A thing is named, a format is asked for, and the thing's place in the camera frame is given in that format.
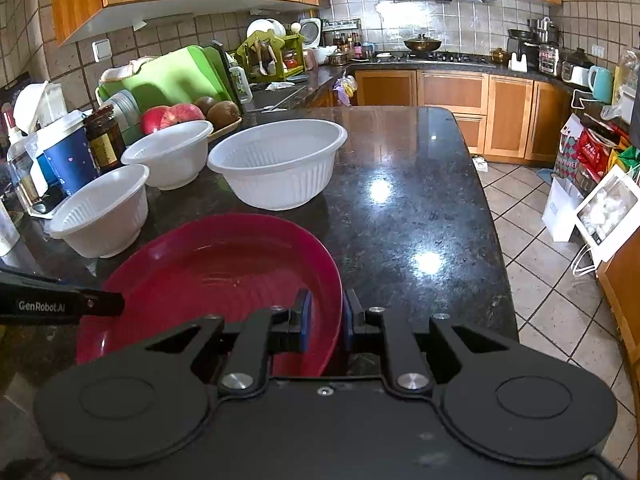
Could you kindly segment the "magenta plastic plate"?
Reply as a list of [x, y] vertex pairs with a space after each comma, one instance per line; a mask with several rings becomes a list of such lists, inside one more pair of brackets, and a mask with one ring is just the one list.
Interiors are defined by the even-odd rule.
[[265, 214], [215, 214], [179, 226], [141, 247], [103, 287], [122, 294], [125, 310], [81, 320], [80, 364], [208, 314], [233, 323], [262, 308], [292, 307], [302, 288], [311, 296], [306, 349], [277, 356], [274, 372], [322, 375], [341, 331], [343, 286], [329, 251], [297, 224]]

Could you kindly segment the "white plastic bowl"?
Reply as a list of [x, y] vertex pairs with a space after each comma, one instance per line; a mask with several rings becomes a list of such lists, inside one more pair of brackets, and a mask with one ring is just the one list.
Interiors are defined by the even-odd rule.
[[291, 119], [248, 128], [218, 143], [207, 167], [254, 208], [282, 211], [308, 203], [329, 184], [347, 130], [321, 119]]
[[204, 168], [207, 137], [213, 125], [207, 120], [182, 122], [158, 130], [130, 145], [120, 159], [124, 165], [147, 166], [146, 184], [172, 191], [191, 183]]
[[85, 185], [58, 208], [49, 223], [50, 237], [84, 258], [111, 258], [139, 236], [149, 206], [143, 165], [123, 166]]

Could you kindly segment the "white tray with items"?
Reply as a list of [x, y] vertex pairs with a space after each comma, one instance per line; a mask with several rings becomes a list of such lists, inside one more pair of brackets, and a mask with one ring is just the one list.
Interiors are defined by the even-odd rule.
[[37, 197], [35, 200], [30, 200], [21, 191], [17, 191], [16, 195], [26, 214], [29, 214], [32, 218], [40, 219], [51, 219], [58, 207], [63, 203], [63, 200], [66, 199], [66, 196], [57, 190], [46, 193], [42, 197]]

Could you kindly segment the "blue paper cup white lid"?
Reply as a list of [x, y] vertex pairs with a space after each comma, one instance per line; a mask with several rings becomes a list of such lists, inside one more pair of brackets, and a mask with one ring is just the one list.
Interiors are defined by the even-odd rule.
[[37, 132], [38, 150], [42, 151], [68, 196], [99, 177], [84, 119], [80, 110], [73, 110]]

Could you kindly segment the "dark sauce jar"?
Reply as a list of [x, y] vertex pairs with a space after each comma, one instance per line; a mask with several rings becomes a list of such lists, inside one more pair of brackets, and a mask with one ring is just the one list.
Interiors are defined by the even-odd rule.
[[84, 118], [89, 148], [100, 173], [122, 166], [125, 142], [115, 118], [114, 108], [106, 104]]

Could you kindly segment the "red apple left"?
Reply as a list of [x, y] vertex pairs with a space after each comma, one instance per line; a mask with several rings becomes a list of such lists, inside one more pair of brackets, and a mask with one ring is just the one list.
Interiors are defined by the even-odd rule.
[[167, 105], [154, 106], [146, 110], [140, 120], [140, 127], [143, 134], [150, 134], [160, 130], [163, 117], [170, 110]]

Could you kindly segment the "red apple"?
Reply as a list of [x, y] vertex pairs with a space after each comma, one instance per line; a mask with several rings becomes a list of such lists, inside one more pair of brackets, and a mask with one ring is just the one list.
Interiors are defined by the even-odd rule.
[[167, 105], [154, 106], [146, 110], [140, 120], [140, 127], [143, 134], [150, 134], [160, 130], [163, 117], [170, 110]]
[[172, 106], [171, 122], [173, 124], [181, 124], [182, 122], [192, 122], [192, 120], [205, 120], [206, 117], [201, 109], [191, 103], [180, 103]]

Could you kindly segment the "red apple right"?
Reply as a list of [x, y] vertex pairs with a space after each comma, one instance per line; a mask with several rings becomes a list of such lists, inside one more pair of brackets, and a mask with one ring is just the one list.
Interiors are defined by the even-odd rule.
[[191, 103], [180, 103], [172, 106], [171, 122], [173, 124], [181, 124], [182, 122], [192, 122], [192, 120], [205, 120], [206, 117], [201, 109]]

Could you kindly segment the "brown kiwi fruit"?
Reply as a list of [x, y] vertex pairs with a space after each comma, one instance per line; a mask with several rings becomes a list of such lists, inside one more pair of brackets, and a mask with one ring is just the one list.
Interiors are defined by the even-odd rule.
[[241, 118], [239, 107], [232, 101], [220, 101], [207, 112], [207, 120], [215, 129], [226, 128]]

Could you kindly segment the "white picture box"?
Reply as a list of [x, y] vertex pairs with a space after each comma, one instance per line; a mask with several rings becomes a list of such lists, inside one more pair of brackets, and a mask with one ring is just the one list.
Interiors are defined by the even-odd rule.
[[638, 230], [639, 187], [614, 166], [575, 209], [576, 226], [598, 266], [610, 260]]

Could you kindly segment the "green cutting board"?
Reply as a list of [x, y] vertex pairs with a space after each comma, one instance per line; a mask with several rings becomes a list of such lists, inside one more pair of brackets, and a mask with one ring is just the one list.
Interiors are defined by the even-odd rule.
[[239, 104], [224, 50], [216, 46], [187, 46], [152, 58], [104, 70], [96, 85], [100, 104], [128, 91], [142, 112], [159, 105], [194, 103], [202, 96]]

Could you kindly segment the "red snack bag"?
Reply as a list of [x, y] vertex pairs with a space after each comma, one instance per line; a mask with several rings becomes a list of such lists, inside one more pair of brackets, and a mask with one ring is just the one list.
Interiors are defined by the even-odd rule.
[[578, 162], [593, 180], [599, 182], [608, 172], [608, 161], [615, 144], [588, 128], [583, 128], [577, 141]]

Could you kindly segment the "black wok on stove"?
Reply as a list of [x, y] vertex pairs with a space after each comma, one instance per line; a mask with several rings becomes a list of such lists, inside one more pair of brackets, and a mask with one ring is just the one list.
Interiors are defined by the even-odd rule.
[[414, 38], [404, 40], [405, 47], [414, 53], [427, 53], [434, 52], [440, 48], [442, 42], [439, 39], [427, 37], [424, 34], [419, 34]]

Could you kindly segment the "green dish rack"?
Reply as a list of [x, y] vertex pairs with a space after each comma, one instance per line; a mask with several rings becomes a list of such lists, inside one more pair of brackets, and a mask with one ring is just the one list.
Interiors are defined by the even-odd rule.
[[303, 37], [277, 37], [269, 32], [253, 32], [234, 52], [249, 82], [269, 84], [285, 81], [305, 71]]

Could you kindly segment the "white rice cooker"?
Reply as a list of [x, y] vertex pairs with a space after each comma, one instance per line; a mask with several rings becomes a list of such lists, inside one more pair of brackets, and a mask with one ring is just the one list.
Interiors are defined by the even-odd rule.
[[303, 18], [299, 21], [299, 35], [303, 37], [303, 48], [316, 48], [322, 37], [322, 21], [320, 18]]

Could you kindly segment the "teal electric kettle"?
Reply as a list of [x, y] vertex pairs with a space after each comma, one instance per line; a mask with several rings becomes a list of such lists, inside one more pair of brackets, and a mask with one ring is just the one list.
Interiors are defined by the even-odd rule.
[[604, 104], [612, 103], [613, 74], [605, 67], [593, 65], [588, 72], [588, 87], [593, 99]]

